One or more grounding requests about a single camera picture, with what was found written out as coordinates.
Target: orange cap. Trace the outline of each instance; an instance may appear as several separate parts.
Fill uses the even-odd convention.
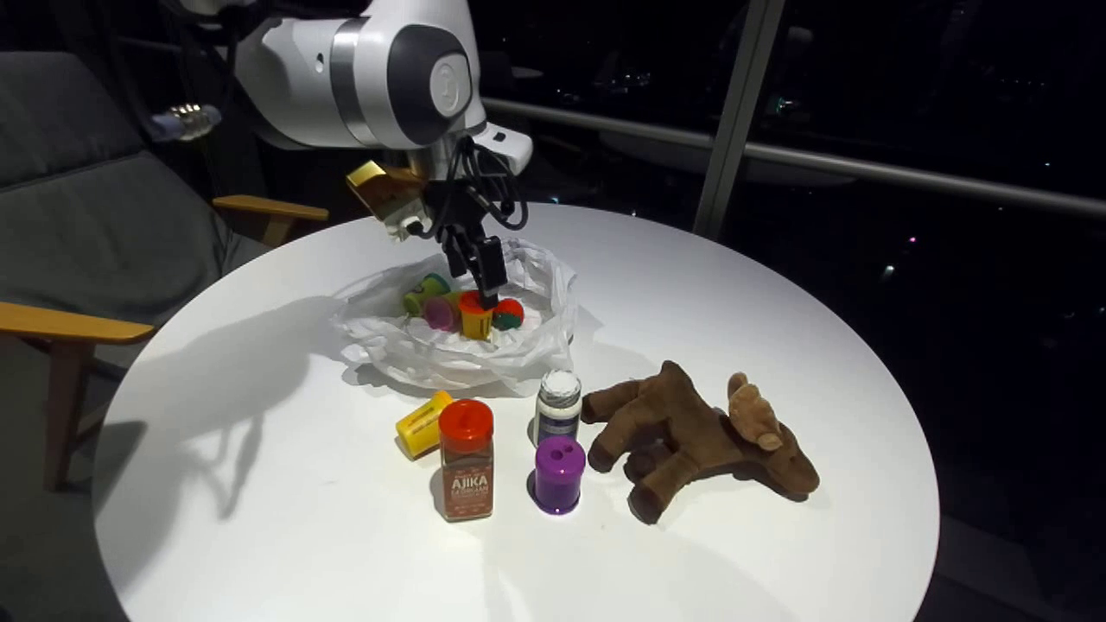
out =
[[[492,427],[493,420],[483,401],[452,401],[438,416],[438,441],[452,449],[479,449],[492,437]]]
[[[455,308],[461,308],[464,315],[492,315],[492,309],[493,309],[493,308],[483,308],[479,291],[464,291],[464,292],[455,297]]]

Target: red object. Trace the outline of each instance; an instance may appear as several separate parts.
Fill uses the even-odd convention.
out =
[[[455,308],[466,309],[466,315],[483,315],[487,309],[483,299],[479,299],[479,291],[464,291],[455,297]]]
[[[493,305],[493,328],[517,328],[523,316],[524,316],[523,299],[505,297],[505,299]]]
[[[475,452],[492,441],[493,420],[483,401],[452,401],[441,416],[441,444]]]

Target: wooden armrest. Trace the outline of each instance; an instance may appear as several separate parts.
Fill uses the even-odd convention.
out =
[[[116,320],[116,316],[96,316],[96,315],[69,315],[53,308],[31,308],[31,305],[0,305],[0,333],[19,339],[58,339],[58,342],[141,342],[157,328]]]
[[[279,221],[328,221],[328,210],[322,208],[256,195],[256,192],[222,192],[210,202],[217,210],[239,210],[239,213],[260,213],[260,216],[279,216]]]

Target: green object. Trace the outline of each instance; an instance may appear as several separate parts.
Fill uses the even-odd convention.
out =
[[[406,292],[406,309],[407,309],[407,315],[423,315],[423,292],[419,292],[419,291],[407,291],[407,292]]]
[[[517,325],[523,325],[523,316],[493,315],[493,316],[492,316],[492,325],[493,325],[493,328],[502,328],[502,330],[512,330],[512,328],[517,328]]]
[[[419,291],[423,291],[424,297],[446,297],[446,292],[449,292],[449,282],[446,282],[438,272],[430,272],[430,277],[423,277]]]

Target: railing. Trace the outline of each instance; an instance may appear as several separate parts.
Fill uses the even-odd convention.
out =
[[[714,135],[665,126],[665,123],[637,123],[637,119],[581,113],[581,109],[536,107],[536,102],[517,102],[517,100],[493,100],[493,96],[487,96],[487,107],[492,109],[517,109],[517,113],[553,119],[553,123],[576,123],[576,126],[599,126],[599,130],[615,130],[615,135],[633,135],[633,138],[704,149],[709,170],[704,170],[704,181],[697,192],[694,229],[714,229],[725,221],[743,158],[763,158],[763,163],[818,170],[818,172],[843,172],[843,177],[856,177],[856,178],[903,181],[903,185],[921,185],[921,189],[933,189],[933,192],[1004,201],[1014,208],[1046,208],[1046,210],[1106,216],[1106,201],[1096,201],[1096,195],[1055,192],[1055,189],[1036,189],[1036,185],[1015,185],[1015,181],[951,177],[951,172],[888,164],[888,163],[872,163],[872,158],[850,158],[850,154],[833,154],[833,151],[807,151],[807,149],[781,149],[781,143],[751,142],[751,123],[757,113],[757,100],[762,100],[770,50],[775,50],[775,37],[781,31],[781,12],[784,12],[784,0],[751,0]]]

